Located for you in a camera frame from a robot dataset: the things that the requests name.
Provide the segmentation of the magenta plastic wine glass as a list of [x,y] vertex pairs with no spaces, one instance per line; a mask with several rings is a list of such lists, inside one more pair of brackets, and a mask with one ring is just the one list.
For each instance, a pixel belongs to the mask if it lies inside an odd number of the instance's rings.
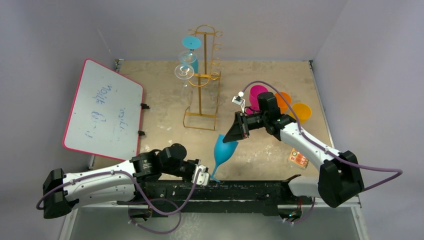
[[247,115],[251,115],[260,111],[258,95],[268,92],[268,89],[262,85],[254,85],[249,92],[249,106],[245,109]]

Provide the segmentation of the orange plastic wine glass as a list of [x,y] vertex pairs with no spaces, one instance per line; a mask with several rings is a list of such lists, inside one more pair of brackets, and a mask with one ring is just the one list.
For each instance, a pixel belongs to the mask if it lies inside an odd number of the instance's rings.
[[289,109],[289,106],[292,103],[292,99],[291,96],[286,93],[286,92],[279,92],[279,93],[275,93],[274,96],[276,97],[277,100],[277,105],[280,108],[280,113],[281,114],[285,114],[286,111]]

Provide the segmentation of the yellow plastic wine glass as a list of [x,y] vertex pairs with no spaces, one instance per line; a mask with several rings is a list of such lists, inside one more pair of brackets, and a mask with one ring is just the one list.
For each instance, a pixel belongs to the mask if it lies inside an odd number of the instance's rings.
[[312,115],[311,108],[302,102],[294,103],[291,108],[299,119],[300,124],[304,124]]

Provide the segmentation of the clear wine glass front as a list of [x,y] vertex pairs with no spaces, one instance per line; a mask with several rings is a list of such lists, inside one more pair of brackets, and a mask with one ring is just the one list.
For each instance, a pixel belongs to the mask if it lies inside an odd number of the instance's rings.
[[194,68],[187,63],[178,65],[175,70],[175,76],[181,80],[181,92],[180,101],[182,106],[187,109],[193,100],[193,86],[189,83],[189,80],[194,76]]

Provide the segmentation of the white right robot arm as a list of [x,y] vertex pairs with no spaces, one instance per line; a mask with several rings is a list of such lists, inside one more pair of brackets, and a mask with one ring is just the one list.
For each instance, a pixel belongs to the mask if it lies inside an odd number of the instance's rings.
[[249,137],[250,131],[265,128],[268,134],[306,157],[319,175],[295,175],[285,180],[280,191],[284,202],[292,204],[301,196],[315,197],[336,208],[365,189],[361,171],[355,167],[357,157],[351,151],[340,152],[309,134],[293,117],[281,113],[271,92],[260,93],[257,99],[259,112],[250,115],[235,112],[234,122],[222,142],[241,141]]

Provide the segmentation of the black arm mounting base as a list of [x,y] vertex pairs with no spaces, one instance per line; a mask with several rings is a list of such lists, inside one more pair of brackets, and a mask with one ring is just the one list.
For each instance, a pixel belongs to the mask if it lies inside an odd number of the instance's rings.
[[313,202],[311,197],[292,195],[286,180],[210,181],[195,188],[181,180],[157,180],[140,186],[163,212],[181,208],[182,213],[262,214],[296,220],[302,215],[302,206]]

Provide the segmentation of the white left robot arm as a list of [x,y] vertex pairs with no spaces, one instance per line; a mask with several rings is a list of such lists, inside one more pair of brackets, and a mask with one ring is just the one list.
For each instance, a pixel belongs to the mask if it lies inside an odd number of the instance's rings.
[[42,185],[43,196],[36,209],[43,212],[44,219],[55,219],[97,203],[132,200],[138,205],[150,204],[149,191],[143,184],[157,181],[162,174],[182,178],[193,187],[207,186],[208,167],[198,159],[186,160],[186,156],[186,148],[174,143],[97,170],[65,173],[62,168],[54,169]]

